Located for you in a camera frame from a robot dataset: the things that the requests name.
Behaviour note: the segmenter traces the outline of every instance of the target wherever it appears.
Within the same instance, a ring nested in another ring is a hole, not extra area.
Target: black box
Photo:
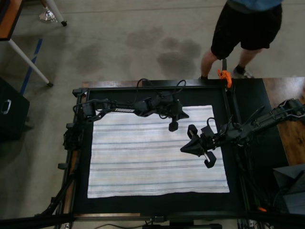
[[[0,78],[0,142],[21,137],[30,102]]]

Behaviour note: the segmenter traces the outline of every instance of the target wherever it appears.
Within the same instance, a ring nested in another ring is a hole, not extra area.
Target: black tabletop
[[[164,88],[174,83],[156,81],[154,85]],[[271,109],[262,80],[237,80],[236,95],[240,115],[245,121],[258,107],[265,105],[265,112]],[[153,96],[153,90],[142,88],[139,99]],[[88,99],[115,99],[118,101],[133,101],[135,89],[92,89]],[[214,116],[221,124],[228,122],[231,115],[224,85],[216,80],[198,86],[194,83],[187,86],[177,95],[184,106],[212,105]],[[259,136],[261,143],[253,146],[255,171],[260,181],[258,185],[267,189],[270,198],[274,196],[277,187],[273,178],[272,168],[287,165],[285,152],[277,128],[269,129],[264,136]],[[223,146],[225,172],[230,193],[172,193],[161,196],[133,196],[110,198],[87,198],[89,166],[91,159],[92,125],[85,129],[81,149],[80,173],[77,176],[74,213],[142,213],[144,215],[166,215],[175,212],[195,211],[244,211],[244,200],[241,193],[239,175],[236,169],[234,149],[231,145]]]

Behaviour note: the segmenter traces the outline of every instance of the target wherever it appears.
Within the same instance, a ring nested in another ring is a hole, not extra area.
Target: person
[[[243,51],[233,70],[237,78],[253,78],[247,64],[268,49],[282,23],[283,0],[228,0],[218,19],[211,48],[201,63],[201,78],[207,79],[212,64],[227,58],[241,43]]]

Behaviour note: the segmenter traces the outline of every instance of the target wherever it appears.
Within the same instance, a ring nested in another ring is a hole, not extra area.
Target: blue tape
[[[33,58],[33,60],[32,60],[33,64],[35,64],[36,59],[37,59],[37,56],[35,56],[35,57]],[[25,78],[24,78],[24,81],[23,81],[23,84],[22,84],[22,87],[21,87],[21,90],[20,90],[20,94],[22,94],[22,95],[24,94],[25,88],[26,88],[27,85],[28,85],[28,82],[29,82],[29,79],[30,79],[32,70],[33,70],[33,69],[32,69],[31,67],[29,67],[29,68],[28,68],[28,71],[27,71],[27,73],[26,73],[26,75],[25,75]]]
[[[36,46],[36,49],[35,49],[35,52],[34,52],[34,55],[36,55],[36,56],[32,59],[32,62],[33,62],[34,64],[35,64],[35,62],[36,62],[37,54],[39,53],[41,44],[42,44],[42,38],[38,40],[38,43],[37,43],[37,46]],[[24,81],[23,81],[21,90],[20,90],[20,94],[22,94],[22,95],[24,94],[25,89],[26,89],[26,87],[27,87],[27,85],[28,85],[28,82],[29,82],[31,73],[32,73],[32,68],[29,67],[29,68],[28,68],[28,71],[27,71],[27,73],[26,73],[26,75],[25,75],[25,78],[24,78]]]
[[[35,52],[34,52],[35,55],[37,55],[37,54],[39,53],[41,44],[42,44],[42,39],[39,39],[38,44],[37,44],[37,46],[36,46],[36,50],[35,50]]]

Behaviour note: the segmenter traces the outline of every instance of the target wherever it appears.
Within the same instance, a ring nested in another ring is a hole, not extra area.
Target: blue shirt
[[[231,0],[254,11],[265,11],[281,4],[283,0]]]

